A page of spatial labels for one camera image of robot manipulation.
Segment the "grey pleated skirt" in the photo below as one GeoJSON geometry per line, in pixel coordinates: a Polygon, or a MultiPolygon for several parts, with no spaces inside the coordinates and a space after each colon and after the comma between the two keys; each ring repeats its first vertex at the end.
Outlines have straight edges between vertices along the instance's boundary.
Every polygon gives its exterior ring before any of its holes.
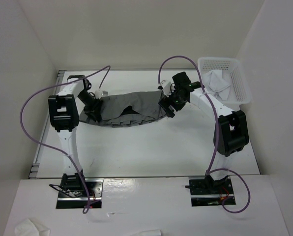
{"type": "Polygon", "coordinates": [[[102,97],[101,120],[83,110],[80,122],[101,127],[132,127],[159,121],[166,117],[159,105],[161,91],[140,91],[102,97]]]}

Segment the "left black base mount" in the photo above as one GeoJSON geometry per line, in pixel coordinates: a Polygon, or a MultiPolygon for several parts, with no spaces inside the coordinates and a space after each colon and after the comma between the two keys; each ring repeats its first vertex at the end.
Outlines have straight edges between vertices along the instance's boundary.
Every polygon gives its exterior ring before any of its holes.
{"type": "MultiPolygon", "coordinates": [[[[83,209],[87,205],[88,197],[83,185],[67,188],[61,183],[49,184],[49,186],[58,192],[56,209],[83,209]]],[[[86,186],[90,199],[89,208],[102,208],[103,180],[86,179],[86,186]]]]}

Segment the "white plastic basket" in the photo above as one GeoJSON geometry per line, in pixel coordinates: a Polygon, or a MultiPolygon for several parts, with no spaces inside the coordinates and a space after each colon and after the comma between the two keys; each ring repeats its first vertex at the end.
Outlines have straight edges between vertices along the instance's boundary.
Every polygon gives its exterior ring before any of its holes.
{"type": "Polygon", "coordinates": [[[222,103],[227,106],[239,106],[248,104],[251,101],[251,92],[248,87],[245,75],[240,62],[233,58],[202,57],[198,59],[198,68],[201,77],[204,73],[221,69],[229,73],[234,87],[235,103],[222,103]]]}

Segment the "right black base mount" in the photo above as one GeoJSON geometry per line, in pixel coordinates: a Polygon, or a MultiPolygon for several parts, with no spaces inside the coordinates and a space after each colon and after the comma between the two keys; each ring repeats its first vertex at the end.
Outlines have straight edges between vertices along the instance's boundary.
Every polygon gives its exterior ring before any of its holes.
{"type": "Polygon", "coordinates": [[[211,176],[190,177],[185,188],[190,190],[193,207],[235,205],[234,190],[229,177],[213,180],[211,176]]]}

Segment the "crumpled white tissue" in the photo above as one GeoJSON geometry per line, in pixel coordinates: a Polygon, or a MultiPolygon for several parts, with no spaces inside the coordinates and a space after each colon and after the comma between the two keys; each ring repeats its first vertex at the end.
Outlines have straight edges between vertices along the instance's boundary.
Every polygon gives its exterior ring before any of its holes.
{"type": "Polygon", "coordinates": [[[16,236],[49,236],[51,230],[35,218],[19,223],[14,230],[16,236]]]}

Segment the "white cloth in basket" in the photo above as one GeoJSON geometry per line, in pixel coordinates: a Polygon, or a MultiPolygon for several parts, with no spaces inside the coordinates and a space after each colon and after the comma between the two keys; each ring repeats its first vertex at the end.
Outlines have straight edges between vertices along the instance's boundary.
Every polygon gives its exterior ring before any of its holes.
{"type": "Polygon", "coordinates": [[[210,70],[202,76],[203,84],[208,93],[223,103],[235,103],[234,87],[230,75],[221,69],[210,70]]]}

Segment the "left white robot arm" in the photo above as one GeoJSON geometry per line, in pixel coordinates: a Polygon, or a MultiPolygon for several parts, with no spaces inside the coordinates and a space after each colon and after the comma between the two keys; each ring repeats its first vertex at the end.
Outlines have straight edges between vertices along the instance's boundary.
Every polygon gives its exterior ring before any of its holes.
{"type": "Polygon", "coordinates": [[[94,121],[101,121],[102,99],[88,92],[91,83],[84,75],[72,75],[62,91],[48,98],[51,126],[59,135],[61,150],[67,157],[60,185],[64,191],[82,196],[87,191],[83,169],[78,158],[76,131],[80,118],[76,99],[84,104],[84,113],[94,121]]]}

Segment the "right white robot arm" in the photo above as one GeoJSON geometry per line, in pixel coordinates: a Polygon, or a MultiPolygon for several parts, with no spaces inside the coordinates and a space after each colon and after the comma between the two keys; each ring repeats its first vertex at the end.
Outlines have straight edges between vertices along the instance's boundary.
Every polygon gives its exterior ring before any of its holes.
{"type": "Polygon", "coordinates": [[[168,117],[174,117],[175,112],[190,103],[215,121],[214,151],[204,182],[199,187],[216,193],[225,185],[237,154],[249,143],[245,113],[222,104],[208,94],[200,82],[191,82],[185,72],[174,75],[172,81],[162,80],[158,89],[163,94],[159,105],[168,117]]]}

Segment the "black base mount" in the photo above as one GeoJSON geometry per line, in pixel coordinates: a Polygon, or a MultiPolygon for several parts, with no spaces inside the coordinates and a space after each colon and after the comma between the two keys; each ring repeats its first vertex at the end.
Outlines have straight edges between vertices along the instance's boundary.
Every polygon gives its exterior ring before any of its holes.
{"type": "Polygon", "coordinates": [[[190,190],[193,207],[235,205],[234,190],[229,177],[213,180],[211,176],[190,177],[185,188],[190,190]]]}
{"type": "MultiPolygon", "coordinates": [[[[67,188],[61,183],[49,184],[49,186],[58,192],[56,209],[83,209],[87,205],[88,197],[83,185],[67,188]]],[[[103,180],[86,179],[86,186],[90,199],[89,208],[102,208],[103,180]]]]}

